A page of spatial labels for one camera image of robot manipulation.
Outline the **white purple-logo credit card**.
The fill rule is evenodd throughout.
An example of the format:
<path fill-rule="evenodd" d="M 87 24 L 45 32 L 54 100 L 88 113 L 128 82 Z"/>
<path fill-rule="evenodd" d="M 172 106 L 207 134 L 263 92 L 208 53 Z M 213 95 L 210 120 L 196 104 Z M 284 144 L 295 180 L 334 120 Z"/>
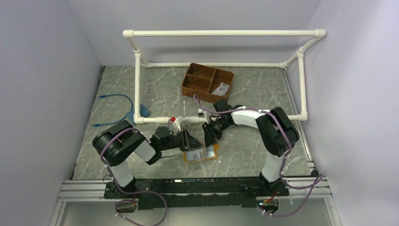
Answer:
<path fill-rule="evenodd" d="M 202 150 L 191 150 L 185 152 L 186 161 L 197 161 L 203 158 Z"/>

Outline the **orange card holder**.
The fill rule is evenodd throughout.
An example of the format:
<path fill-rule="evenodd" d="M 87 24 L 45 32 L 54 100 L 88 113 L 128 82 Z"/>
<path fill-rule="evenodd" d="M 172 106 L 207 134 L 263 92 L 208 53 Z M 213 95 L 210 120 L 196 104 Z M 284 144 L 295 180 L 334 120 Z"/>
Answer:
<path fill-rule="evenodd" d="M 213 144 L 212 146 L 209 147 L 203 147 L 200 149 L 185 151 L 183 152 L 184 162 L 216 159 L 218 150 L 219 150 L 219 144 Z"/>

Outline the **blue credit cards stack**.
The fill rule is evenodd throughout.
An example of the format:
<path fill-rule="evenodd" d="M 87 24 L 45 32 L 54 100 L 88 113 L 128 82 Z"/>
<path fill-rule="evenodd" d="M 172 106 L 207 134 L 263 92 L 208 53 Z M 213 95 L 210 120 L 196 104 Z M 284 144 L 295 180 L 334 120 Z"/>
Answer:
<path fill-rule="evenodd" d="M 218 150 L 218 146 L 212 145 L 206 148 L 206 155 L 205 155 L 205 159 L 214 159 L 217 158 L 217 150 Z"/>

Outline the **white patterned credit card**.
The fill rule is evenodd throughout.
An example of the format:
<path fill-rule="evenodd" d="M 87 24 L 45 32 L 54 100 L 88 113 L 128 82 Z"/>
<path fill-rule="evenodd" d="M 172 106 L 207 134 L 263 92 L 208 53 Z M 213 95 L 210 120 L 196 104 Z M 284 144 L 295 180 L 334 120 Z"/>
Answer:
<path fill-rule="evenodd" d="M 229 84 L 222 82 L 215 90 L 212 91 L 211 94 L 218 96 L 225 96 L 229 88 L 230 88 Z"/>

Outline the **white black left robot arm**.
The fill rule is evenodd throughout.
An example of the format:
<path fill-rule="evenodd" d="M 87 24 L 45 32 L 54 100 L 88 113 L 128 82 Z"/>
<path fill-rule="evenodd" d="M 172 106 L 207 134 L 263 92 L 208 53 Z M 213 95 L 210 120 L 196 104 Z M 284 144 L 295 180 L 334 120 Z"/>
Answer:
<path fill-rule="evenodd" d="M 117 192 L 124 198 L 134 194 L 136 178 L 132 174 L 127 158 L 137 155 L 148 165 L 162 158 L 162 151 L 180 149 L 182 152 L 202 149 L 203 143 L 196 140 L 186 128 L 175 133 L 168 127 L 157 127 L 150 139 L 134 128 L 127 120 L 123 120 L 108 130 L 98 134 L 92 146 L 100 155 L 100 160 L 117 184 Z"/>

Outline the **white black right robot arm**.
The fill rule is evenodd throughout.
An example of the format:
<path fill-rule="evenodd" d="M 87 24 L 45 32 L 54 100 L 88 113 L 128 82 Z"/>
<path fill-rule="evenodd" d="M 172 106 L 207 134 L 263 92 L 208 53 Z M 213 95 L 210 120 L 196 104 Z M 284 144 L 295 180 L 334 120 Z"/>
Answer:
<path fill-rule="evenodd" d="M 223 131 L 230 126 L 248 126 L 258 129 L 267 150 L 265 166 L 259 178 L 259 189 L 264 195 L 271 195 L 278 188 L 288 153 L 300 136 L 295 126 L 281 107 L 258 110 L 243 105 L 231 106 L 225 99 L 213 104 L 216 120 L 202 125 L 206 147 L 222 138 Z"/>

